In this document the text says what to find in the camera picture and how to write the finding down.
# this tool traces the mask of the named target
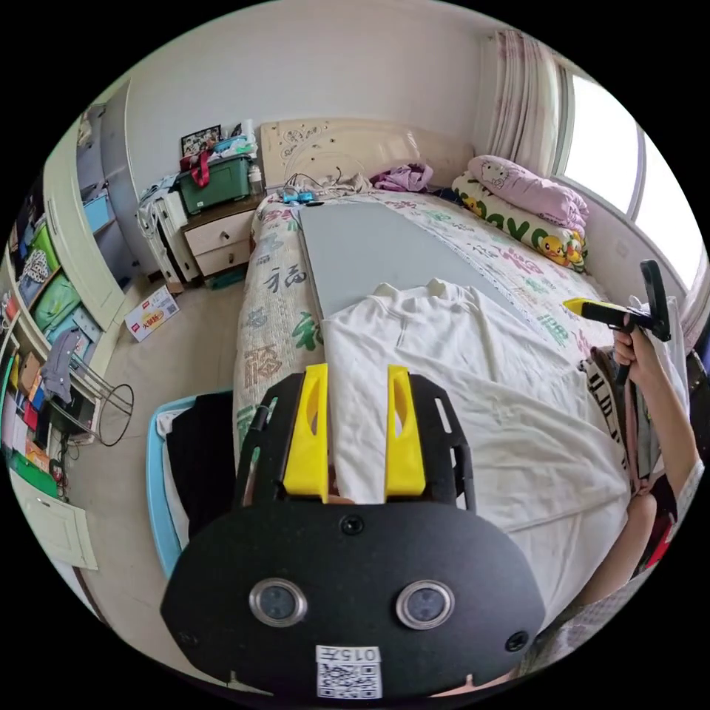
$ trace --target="drawer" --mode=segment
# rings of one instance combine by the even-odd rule
[[[251,220],[254,210],[230,214],[221,220],[208,222],[200,227],[185,231],[185,238],[194,256],[205,254],[229,244],[249,241]]]
[[[249,261],[249,239],[198,254],[195,257],[203,276],[216,274]]]

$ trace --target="cabinet door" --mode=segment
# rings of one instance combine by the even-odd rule
[[[47,556],[73,567],[98,569],[86,512],[46,496],[13,470],[10,479],[22,512]]]
[[[124,300],[91,232],[76,173],[76,121],[44,164],[44,209],[54,249],[84,307],[106,331]]]

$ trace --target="person's hand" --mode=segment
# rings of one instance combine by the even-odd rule
[[[614,360],[619,365],[630,365],[629,377],[639,386],[663,374],[653,343],[639,327],[631,334],[614,331]]]

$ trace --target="window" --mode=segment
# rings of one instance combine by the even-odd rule
[[[626,213],[638,174],[638,131],[631,114],[598,84],[572,78],[574,127],[564,175]]]
[[[567,129],[556,173],[635,222],[690,288],[703,256],[703,239],[668,163],[608,91],[580,76],[566,79]]]
[[[668,163],[647,135],[643,139],[646,179],[636,226],[655,242],[690,288],[703,256],[703,238]]]

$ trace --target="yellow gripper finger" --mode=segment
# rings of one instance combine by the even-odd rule
[[[385,501],[390,497],[416,497],[424,492],[426,478],[414,399],[407,368],[390,365],[387,372],[387,449]],[[397,436],[396,417],[402,431]]]
[[[290,496],[328,501],[328,366],[305,369],[283,486]]]

